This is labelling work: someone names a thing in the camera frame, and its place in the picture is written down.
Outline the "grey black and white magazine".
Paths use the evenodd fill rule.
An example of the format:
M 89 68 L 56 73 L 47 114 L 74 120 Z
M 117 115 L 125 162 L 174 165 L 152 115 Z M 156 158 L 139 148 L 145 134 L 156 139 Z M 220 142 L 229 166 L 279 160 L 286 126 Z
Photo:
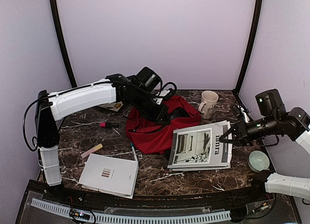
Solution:
M 231 127 L 220 121 L 173 131 L 168 169 L 171 171 L 200 171 L 231 167 L 232 144 L 220 142 Z

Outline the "red backpack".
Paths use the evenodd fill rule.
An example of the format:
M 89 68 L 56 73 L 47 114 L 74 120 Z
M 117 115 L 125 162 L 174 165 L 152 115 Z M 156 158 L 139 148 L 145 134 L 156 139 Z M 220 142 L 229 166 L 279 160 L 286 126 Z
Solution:
M 201 121 L 200 113 L 181 96 L 175 95 L 163 104 L 169 108 L 169 125 L 144 119 L 136 108 L 129 112 L 125 135 L 144 154 L 164 153 L 172 146 L 174 130 L 197 126 Z

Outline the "white booklet with stripes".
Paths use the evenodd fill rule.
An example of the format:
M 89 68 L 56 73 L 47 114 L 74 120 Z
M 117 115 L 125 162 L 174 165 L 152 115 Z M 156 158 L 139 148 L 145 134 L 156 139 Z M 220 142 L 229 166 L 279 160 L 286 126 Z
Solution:
M 86 189 L 132 199 L 138 169 L 138 161 L 92 153 L 78 183 Z

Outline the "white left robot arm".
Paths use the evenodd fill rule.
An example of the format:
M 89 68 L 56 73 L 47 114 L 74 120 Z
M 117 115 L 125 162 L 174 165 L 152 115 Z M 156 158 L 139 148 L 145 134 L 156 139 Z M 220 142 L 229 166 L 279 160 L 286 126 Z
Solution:
M 60 141 L 57 122 L 67 117 L 82 114 L 100 105 L 121 102 L 136 108 L 146 120 L 168 125 L 168 107 L 163 103 L 176 92 L 174 83 L 163 84 L 161 78 L 151 70 L 146 73 L 125 77 L 122 74 L 109 75 L 97 82 L 69 90 L 48 93 L 39 92 L 38 97 L 27 108 L 25 121 L 32 106 L 36 107 L 36 135 L 26 145 L 30 151 L 38 151 L 49 194 L 58 203 L 68 199 L 68 191 L 62 184 L 58 145 Z

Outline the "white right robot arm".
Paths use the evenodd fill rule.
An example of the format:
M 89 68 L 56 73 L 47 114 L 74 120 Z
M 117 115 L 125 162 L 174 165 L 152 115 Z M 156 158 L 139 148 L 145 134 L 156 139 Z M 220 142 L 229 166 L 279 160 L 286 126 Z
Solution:
M 241 120 L 219 137 L 222 143 L 235 146 L 250 146 L 268 136 L 285 137 L 307 154 L 310 152 L 310 116 L 302 108 L 289 112 L 269 114 L 264 118 L 246 122 Z M 284 194 L 305 200 L 310 199 L 310 179 L 281 175 L 272 170 L 263 170 L 251 181 L 247 197 L 257 202 L 265 193 Z

